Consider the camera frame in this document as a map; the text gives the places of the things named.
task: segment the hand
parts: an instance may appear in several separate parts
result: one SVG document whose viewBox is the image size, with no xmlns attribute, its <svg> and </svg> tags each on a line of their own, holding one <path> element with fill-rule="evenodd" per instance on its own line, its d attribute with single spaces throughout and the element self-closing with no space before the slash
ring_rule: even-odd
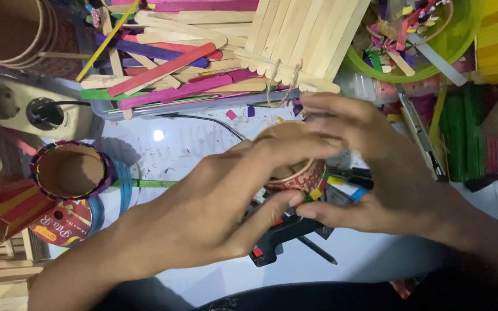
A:
<svg viewBox="0 0 498 311">
<path fill-rule="evenodd" d="M 303 201 L 297 190 L 277 193 L 242 223 L 246 207 L 274 168 L 325 159 L 341 148 L 339 141 L 308 135 L 243 141 L 224 154 L 205 157 L 177 185 L 128 209 L 107 229 L 112 243 L 104 257 L 120 265 L 113 269 L 118 279 L 128 280 L 247 256 L 287 208 Z"/>
<path fill-rule="evenodd" d="M 397 133 L 372 103 L 305 92 L 307 112 L 330 113 L 309 121 L 311 132 L 343 140 L 370 166 L 374 189 L 355 205 L 302 205 L 297 214 L 331 227 L 396 235 L 428 235 L 450 211 L 441 200 L 452 187 L 437 183 L 417 145 Z"/>
</svg>

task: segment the red button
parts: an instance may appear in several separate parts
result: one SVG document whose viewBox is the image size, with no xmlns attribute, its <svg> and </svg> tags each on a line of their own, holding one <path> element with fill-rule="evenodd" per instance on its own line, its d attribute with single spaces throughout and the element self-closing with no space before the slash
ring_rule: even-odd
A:
<svg viewBox="0 0 498 311">
<path fill-rule="evenodd" d="M 262 256 L 262 251 L 260 249 L 256 249 L 253 251 L 253 256 L 254 257 L 261 257 Z"/>
</svg>

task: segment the left hand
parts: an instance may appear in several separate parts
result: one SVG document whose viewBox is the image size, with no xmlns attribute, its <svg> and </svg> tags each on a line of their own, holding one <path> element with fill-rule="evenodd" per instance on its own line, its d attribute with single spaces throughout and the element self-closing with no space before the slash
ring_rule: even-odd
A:
<svg viewBox="0 0 498 311">
<path fill-rule="evenodd" d="M 337 143 L 314 135 L 267 138 L 205 157 L 164 194 L 102 230 L 109 243 L 99 255 L 112 261 L 119 280 L 247 256 L 287 208 L 303 201 L 297 190 L 277 193 L 242 223 L 253 195 L 275 168 L 334 156 L 342 148 Z"/>
</svg>

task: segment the twine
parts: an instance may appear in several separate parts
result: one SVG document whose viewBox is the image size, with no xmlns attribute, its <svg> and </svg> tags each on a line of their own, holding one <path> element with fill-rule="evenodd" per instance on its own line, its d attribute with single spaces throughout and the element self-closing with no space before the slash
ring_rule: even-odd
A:
<svg viewBox="0 0 498 311">
<path fill-rule="evenodd" d="M 266 100 L 268 101 L 269 105 L 272 105 L 270 102 L 270 88 L 274 82 L 274 78 L 278 74 L 278 69 L 280 68 L 280 60 L 276 61 L 276 64 L 274 65 L 274 71 L 272 72 L 272 77 L 270 77 L 269 83 L 267 84 L 266 88 Z M 297 80 L 299 79 L 299 71 L 301 69 L 301 65 L 297 64 L 295 66 L 295 71 L 293 72 L 293 76 L 291 78 L 291 84 L 289 85 L 289 88 L 286 91 L 286 95 L 282 98 L 280 101 L 278 108 L 283 108 L 284 104 L 286 102 L 287 97 L 289 96 L 289 93 L 297 86 Z"/>
</svg>

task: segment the table surface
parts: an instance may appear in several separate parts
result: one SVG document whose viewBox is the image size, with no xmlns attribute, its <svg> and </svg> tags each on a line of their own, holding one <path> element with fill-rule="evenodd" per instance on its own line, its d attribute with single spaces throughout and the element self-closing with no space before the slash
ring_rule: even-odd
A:
<svg viewBox="0 0 498 311">
<path fill-rule="evenodd" d="M 295 118 L 291 106 L 283 109 L 256 107 L 254 117 L 247 117 L 247 106 L 236 107 L 231 109 L 237 114 L 234 120 L 226 116 L 228 110 L 213 109 L 193 115 L 223 121 L 249 139 L 270 124 L 280 122 L 279 117 L 284 120 Z M 239 142 L 219 124 L 205 120 L 144 117 L 121 121 L 118 125 L 99 118 L 95 120 L 90 133 L 92 139 L 85 142 L 130 164 L 133 178 L 180 180 L 203 157 L 222 153 Z M 346 164 L 351 161 L 352 165 L 358 165 L 355 163 L 358 157 L 341 160 Z M 134 188 L 131 206 L 149 202 L 165 190 Z M 111 188 L 100 197 L 105 207 L 104 227 L 107 227 L 118 217 L 120 192 Z M 493 203 L 491 193 L 485 191 L 467 198 L 475 198 L 474 203 L 480 205 Z M 498 217 L 498 211 L 494 210 L 494 216 Z M 285 283 L 382 282 L 422 276 L 441 267 L 447 259 L 445 247 L 418 237 L 370 234 L 350 229 L 335 229 L 328 240 L 314 232 L 307 237 L 334 256 L 339 264 L 328 263 L 301 242 L 292 240 L 283 244 L 284 253 L 279 255 L 276 263 L 262 268 L 255 267 L 247 256 L 204 267 L 169 270 L 156 278 L 197 307 L 226 295 Z M 50 250 L 52 257 L 61 253 L 56 246 L 50 246 Z"/>
</svg>

